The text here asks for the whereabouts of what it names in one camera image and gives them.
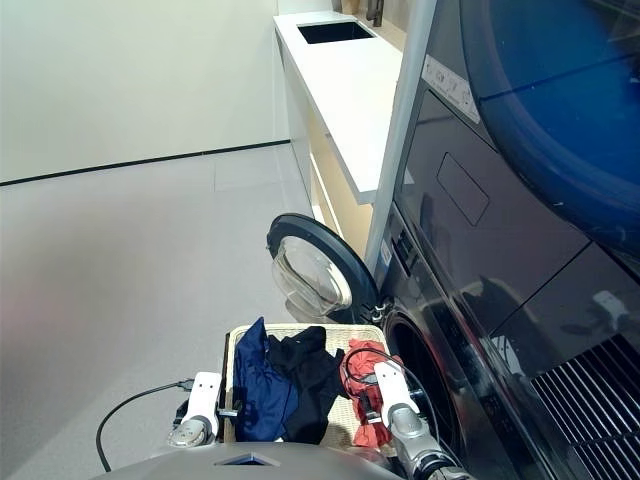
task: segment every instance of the faucet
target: faucet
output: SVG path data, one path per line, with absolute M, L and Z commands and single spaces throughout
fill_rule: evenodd
M 384 0 L 367 0 L 367 20 L 373 20 L 374 27 L 382 25 Z

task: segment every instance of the washing machine door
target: washing machine door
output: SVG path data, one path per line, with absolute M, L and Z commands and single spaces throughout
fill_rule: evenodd
M 273 278 L 294 312 L 311 321 L 371 322 L 378 304 L 375 282 L 358 255 L 326 226 L 304 215 L 280 215 L 267 246 Z
M 640 1 L 463 0 L 480 116 L 557 215 L 640 258 Z

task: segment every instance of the gray floor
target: gray floor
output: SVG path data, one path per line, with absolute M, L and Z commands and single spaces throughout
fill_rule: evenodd
M 0 477 L 101 473 L 95 429 L 141 390 L 221 369 L 224 334 L 292 321 L 265 235 L 310 214 L 289 145 L 4 187 Z M 125 407 L 104 433 L 113 467 L 161 446 L 186 393 Z

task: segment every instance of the white wall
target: white wall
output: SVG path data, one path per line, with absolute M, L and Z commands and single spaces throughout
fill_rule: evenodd
M 280 15 L 331 9 L 333 9 L 331 0 L 278 0 L 278 13 Z
M 383 17 L 406 32 L 414 3 L 415 0 L 385 0 Z
M 288 138 L 277 0 L 1 0 L 0 181 Z

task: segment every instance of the door glass window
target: door glass window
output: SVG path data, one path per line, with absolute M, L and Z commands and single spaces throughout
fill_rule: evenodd
M 287 299 L 314 318 L 351 306 L 344 275 L 311 243 L 285 237 L 273 259 L 273 278 Z

